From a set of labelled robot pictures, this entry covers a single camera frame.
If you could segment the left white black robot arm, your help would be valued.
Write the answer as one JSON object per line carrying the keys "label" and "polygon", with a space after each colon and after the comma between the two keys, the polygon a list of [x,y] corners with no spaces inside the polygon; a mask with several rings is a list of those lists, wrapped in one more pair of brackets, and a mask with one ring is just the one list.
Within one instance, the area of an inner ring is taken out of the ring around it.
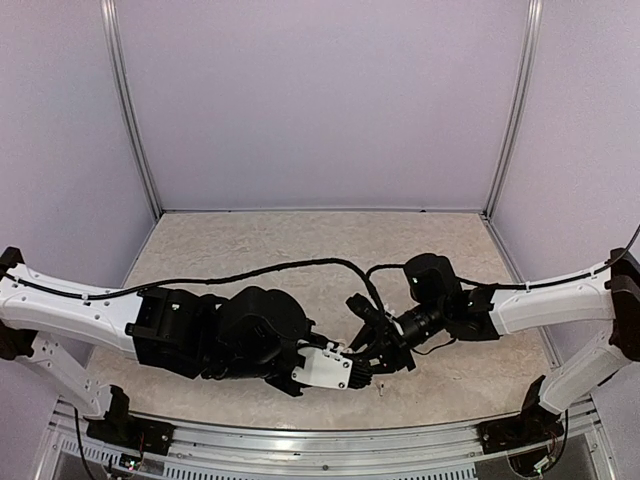
{"label": "left white black robot arm", "polygon": [[109,290],[41,275],[15,247],[1,255],[2,357],[51,381],[121,445],[140,434],[127,396],[92,379],[57,337],[189,379],[261,378],[290,396],[345,388],[351,361],[312,326],[281,290],[250,286],[230,299],[164,286]]}

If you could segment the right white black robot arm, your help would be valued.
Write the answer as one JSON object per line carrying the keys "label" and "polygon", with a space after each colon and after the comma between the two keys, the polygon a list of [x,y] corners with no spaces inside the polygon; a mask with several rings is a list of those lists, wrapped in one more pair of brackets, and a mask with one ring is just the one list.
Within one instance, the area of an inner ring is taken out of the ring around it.
{"label": "right white black robot arm", "polygon": [[531,386],[531,397],[511,423],[520,443],[535,442],[549,429],[550,417],[639,359],[639,263],[624,249],[588,270],[541,283],[471,283],[464,289],[449,259],[432,253],[401,268],[417,304],[413,309],[393,317],[360,295],[347,301],[364,322],[349,347],[379,360],[381,373],[413,369],[413,349],[442,330],[457,341],[482,342],[542,326],[610,322],[610,329]]}

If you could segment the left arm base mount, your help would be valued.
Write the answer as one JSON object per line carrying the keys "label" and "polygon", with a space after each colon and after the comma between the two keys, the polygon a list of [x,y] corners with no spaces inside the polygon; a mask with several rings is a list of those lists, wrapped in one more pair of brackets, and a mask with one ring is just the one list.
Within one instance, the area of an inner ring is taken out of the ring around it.
{"label": "left arm base mount", "polygon": [[87,435],[105,443],[167,456],[176,427],[168,422],[132,415],[123,389],[109,386],[111,400],[101,419],[88,420]]}

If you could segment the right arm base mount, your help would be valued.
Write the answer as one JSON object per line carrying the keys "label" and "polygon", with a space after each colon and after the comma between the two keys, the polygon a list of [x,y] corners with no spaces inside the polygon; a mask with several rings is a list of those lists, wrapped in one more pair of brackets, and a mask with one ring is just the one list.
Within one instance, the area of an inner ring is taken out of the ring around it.
{"label": "right arm base mount", "polygon": [[478,424],[477,433],[484,454],[533,445],[565,433],[559,413],[540,404],[540,390],[545,376],[536,379],[525,395],[519,413]]}

